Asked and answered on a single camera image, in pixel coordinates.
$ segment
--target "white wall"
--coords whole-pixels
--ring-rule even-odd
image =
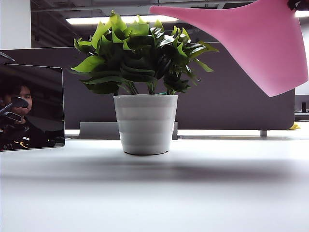
[[[30,0],[0,0],[0,49],[31,48]]]

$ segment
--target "yellow object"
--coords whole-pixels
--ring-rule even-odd
[[[294,124],[292,125],[292,127],[291,127],[290,129],[288,129],[288,130],[293,131],[293,130],[296,130],[296,129],[300,129],[300,126],[299,126],[296,122],[294,122]]]

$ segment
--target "ceiling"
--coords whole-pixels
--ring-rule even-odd
[[[250,4],[255,0],[31,0],[32,47],[66,47],[73,39],[88,39],[96,25],[72,26],[65,19],[109,16],[111,10],[120,15],[146,15],[151,5],[187,8],[227,9]],[[192,25],[178,22],[189,33],[199,31]],[[174,23],[165,23],[171,29]]]

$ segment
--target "ceiling light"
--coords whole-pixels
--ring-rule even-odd
[[[309,11],[296,11],[295,12],[296,17],[308,17],[309,16]]]
[[[174,22],[177,21],[177,18],[165,16],[165,15],[142,15],[140,16],[142,20],[146,22],[155,22],[159,20],[161,22]],[[72,25],[82,25],[82,24],[98,24],[99,21],[106,23],[110,18],[109,17],[92,17],[92,18],[67,18],[66,20]],[[122,16],[121,19],[125,23],[133,23],[135,20],[138,21],[136,16]]]

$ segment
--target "white plastic pot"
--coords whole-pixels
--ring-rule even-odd
[[[177,98],[160,94],[114,96],[123,151],[135,155],[169,151]]]

